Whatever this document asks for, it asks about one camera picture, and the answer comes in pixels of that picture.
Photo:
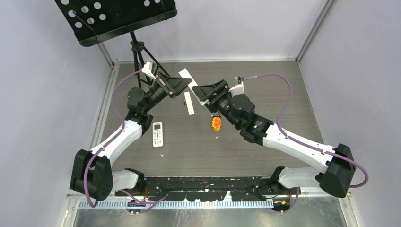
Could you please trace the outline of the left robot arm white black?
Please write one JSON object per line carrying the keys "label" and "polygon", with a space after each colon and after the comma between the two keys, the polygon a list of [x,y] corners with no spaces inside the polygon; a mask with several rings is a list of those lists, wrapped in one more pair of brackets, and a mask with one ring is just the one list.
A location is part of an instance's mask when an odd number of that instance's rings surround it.
{"label": "left robot arm white black", "polygon": [[85,195],[90,207],[105,200],[110,193],[128,190],[139,196],[145,190],[143,173],[134,169],[112,171],[112,166],[126,148],[141,138],[151,127],[153,116],[149,111],[169,96],[179,96],[193,82],[192,77],[171,77],[162,73],[154,76],[155,82],[145,91],[133,87],[128,91],[125,117],[105,141],[90,150],[79,150],[74,158],[70,188]]}

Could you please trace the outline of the white remote battery cover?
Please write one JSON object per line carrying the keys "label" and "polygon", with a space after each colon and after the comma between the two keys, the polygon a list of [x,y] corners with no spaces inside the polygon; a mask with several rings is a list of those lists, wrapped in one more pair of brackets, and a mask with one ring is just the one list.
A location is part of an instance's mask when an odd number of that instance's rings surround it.
{"label": "white remote battery cover", "polygon": [[185,106],[187,107],[187,111],[189,115],[194,115],[194,108],[193,108],[193,103],[192,103],[192,98],[189,92],[184,92],[184,100],[185,100]]}

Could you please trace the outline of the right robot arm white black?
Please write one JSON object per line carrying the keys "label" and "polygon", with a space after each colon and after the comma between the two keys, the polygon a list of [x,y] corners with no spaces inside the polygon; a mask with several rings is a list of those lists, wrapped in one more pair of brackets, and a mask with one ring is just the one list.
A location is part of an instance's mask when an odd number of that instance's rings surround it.
{"label": "right robot arm white black", "polygon": [[309,167],[278,167],[270,189],[282,194],[295,187],[319,187],[327,194],[346,197],[356,171],[351,149],[344,144],[324,145],[291,133],[255,112],[245,94],[233,94],[225,80],[191,88],[210,112],[221,113],[248,142],[285,152]]}

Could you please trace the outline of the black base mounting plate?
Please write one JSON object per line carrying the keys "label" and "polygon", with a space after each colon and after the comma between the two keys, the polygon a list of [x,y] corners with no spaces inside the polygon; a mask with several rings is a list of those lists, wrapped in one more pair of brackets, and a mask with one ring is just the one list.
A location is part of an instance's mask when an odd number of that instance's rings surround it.
{"label": "black base mounting plate", "polygon": [[232,201],[263,201],[283,195],[285,199],[296,195],[296,189],[287,189],[266,177],[147,177],[140,179],[132,189],[133,196],[145,196],[157,201],[166,196],[167,201],[222,201],[227,196]]}

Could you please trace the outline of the long white remote control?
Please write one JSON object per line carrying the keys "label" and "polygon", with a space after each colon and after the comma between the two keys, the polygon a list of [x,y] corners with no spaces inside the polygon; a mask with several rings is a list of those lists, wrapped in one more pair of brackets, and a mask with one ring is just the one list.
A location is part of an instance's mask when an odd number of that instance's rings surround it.
{"label": "long white remote control", "polygon": [[196,97],[196,99],[199,101],[199,103],[200,103],[202,106],[204,106],[204,105],[208,102],[208,100],[206,100],[206,101],[201,101],[201,99],[199,98],[199,96],[198,96],[197,94],[195,94],[195,91],[193,90],[193,88],[194,88],[195,86],[197,86],[198,84],[197,84],[197,82],[195,81],[195,79],[190,75],[190,73],[188,72],[188,70],[187,70],[186,68],[184,68],[183,70],[179,71],[179,75],[180,75],[182,78],[191,79],[191,80],[192,80],[191,83],[189,83],[188,88],[189,88],[190,91],[195,95],[195,97]]}

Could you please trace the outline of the black music stand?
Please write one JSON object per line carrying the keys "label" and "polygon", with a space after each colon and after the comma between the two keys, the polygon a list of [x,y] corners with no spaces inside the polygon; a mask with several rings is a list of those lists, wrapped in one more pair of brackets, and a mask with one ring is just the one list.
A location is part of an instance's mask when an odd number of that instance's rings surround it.
{"label": "black music stand", "polygon": [[57,0],[55,2],[80,45],[90,47],[129,33],[135,69],[144,64],[141,52],[153,57],[135,30],[177,15],[174,0]]}

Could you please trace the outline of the orange yellow toy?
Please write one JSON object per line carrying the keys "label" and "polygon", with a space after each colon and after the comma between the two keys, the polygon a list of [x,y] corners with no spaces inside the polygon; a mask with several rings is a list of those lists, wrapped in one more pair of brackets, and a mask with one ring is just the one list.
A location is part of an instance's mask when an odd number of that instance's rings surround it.
{"label": "orange yellow toy", "polygon": [[213,117],[211,127],[214,131],[219,131],[221,129],[221,118],[219,116]]}

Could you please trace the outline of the white air conditioner remote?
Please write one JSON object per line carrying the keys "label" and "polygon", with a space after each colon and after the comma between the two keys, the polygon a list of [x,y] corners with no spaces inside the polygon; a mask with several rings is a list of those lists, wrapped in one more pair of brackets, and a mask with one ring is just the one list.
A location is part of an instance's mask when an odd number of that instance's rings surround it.
{"label": "white air conditioner remote", "polygon": [[155,122],[152,124],[152,145],[154,148],[159,148],[163,144],[163,124],[162,122]]}

